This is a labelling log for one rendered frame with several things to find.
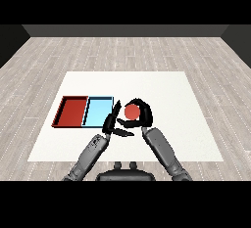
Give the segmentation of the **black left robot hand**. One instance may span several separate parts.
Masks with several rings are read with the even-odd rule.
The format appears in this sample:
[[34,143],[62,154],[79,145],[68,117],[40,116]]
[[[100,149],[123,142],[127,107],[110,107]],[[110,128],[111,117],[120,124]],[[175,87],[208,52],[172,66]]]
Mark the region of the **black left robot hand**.
[[127,132],[125,130],[122,130],[120,128],[115,127],[116,119],[117,119],[117,116],[120,112],[121,107],[122,107],[121,102],[118,101],[114,105],[112,112],[107,115],[107,117],[104,121],[104,124],[102,127],[102,132],[106,135],[107,139],[110,139],[112,134],[115,134],[115,135],[118,135],[121,137],[133,136],[132,132]]

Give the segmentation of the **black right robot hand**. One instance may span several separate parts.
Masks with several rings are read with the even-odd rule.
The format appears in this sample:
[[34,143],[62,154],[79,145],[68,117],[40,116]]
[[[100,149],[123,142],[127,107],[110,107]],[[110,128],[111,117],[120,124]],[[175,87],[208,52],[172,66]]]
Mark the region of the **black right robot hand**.
[[134,127],[151,127],[153,123],[153,115],[150,106],[142,101],[139,98],[135,98],[131,100],[129,103],[125,105],[125,107],[129,104],[135,104],[140,108],[140,116],[137,120],[122,120],[120,118],[117,119],[117,122],[125,128],[134,128]]

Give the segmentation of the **light blue shallow open box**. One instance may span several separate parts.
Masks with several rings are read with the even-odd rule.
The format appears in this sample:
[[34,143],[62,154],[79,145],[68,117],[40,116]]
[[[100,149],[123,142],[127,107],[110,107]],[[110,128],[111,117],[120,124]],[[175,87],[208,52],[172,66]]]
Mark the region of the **light blue shallow open box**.
[[83,128],[101,128],[108,114],[112,112],[112,96],[90,96],[82,118]]

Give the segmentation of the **red shallow open box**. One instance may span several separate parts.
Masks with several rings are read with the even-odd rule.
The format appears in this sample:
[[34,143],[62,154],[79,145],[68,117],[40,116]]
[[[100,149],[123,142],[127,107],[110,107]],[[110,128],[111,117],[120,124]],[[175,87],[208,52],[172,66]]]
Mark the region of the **red shallow open box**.
[[87,96],[64,96],[52,122],[54,128],[81,128]]

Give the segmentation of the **dark grey robot body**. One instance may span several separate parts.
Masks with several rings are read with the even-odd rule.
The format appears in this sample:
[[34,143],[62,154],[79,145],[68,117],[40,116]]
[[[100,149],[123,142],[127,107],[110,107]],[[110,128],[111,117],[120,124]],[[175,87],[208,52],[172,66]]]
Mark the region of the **dark grey robot body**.
[[139,170],[135,161],[129,163],[129,169],[122,169],[122,163],[116,161],[114,168],[99,173],[96,181],[155,181],[152,173]]

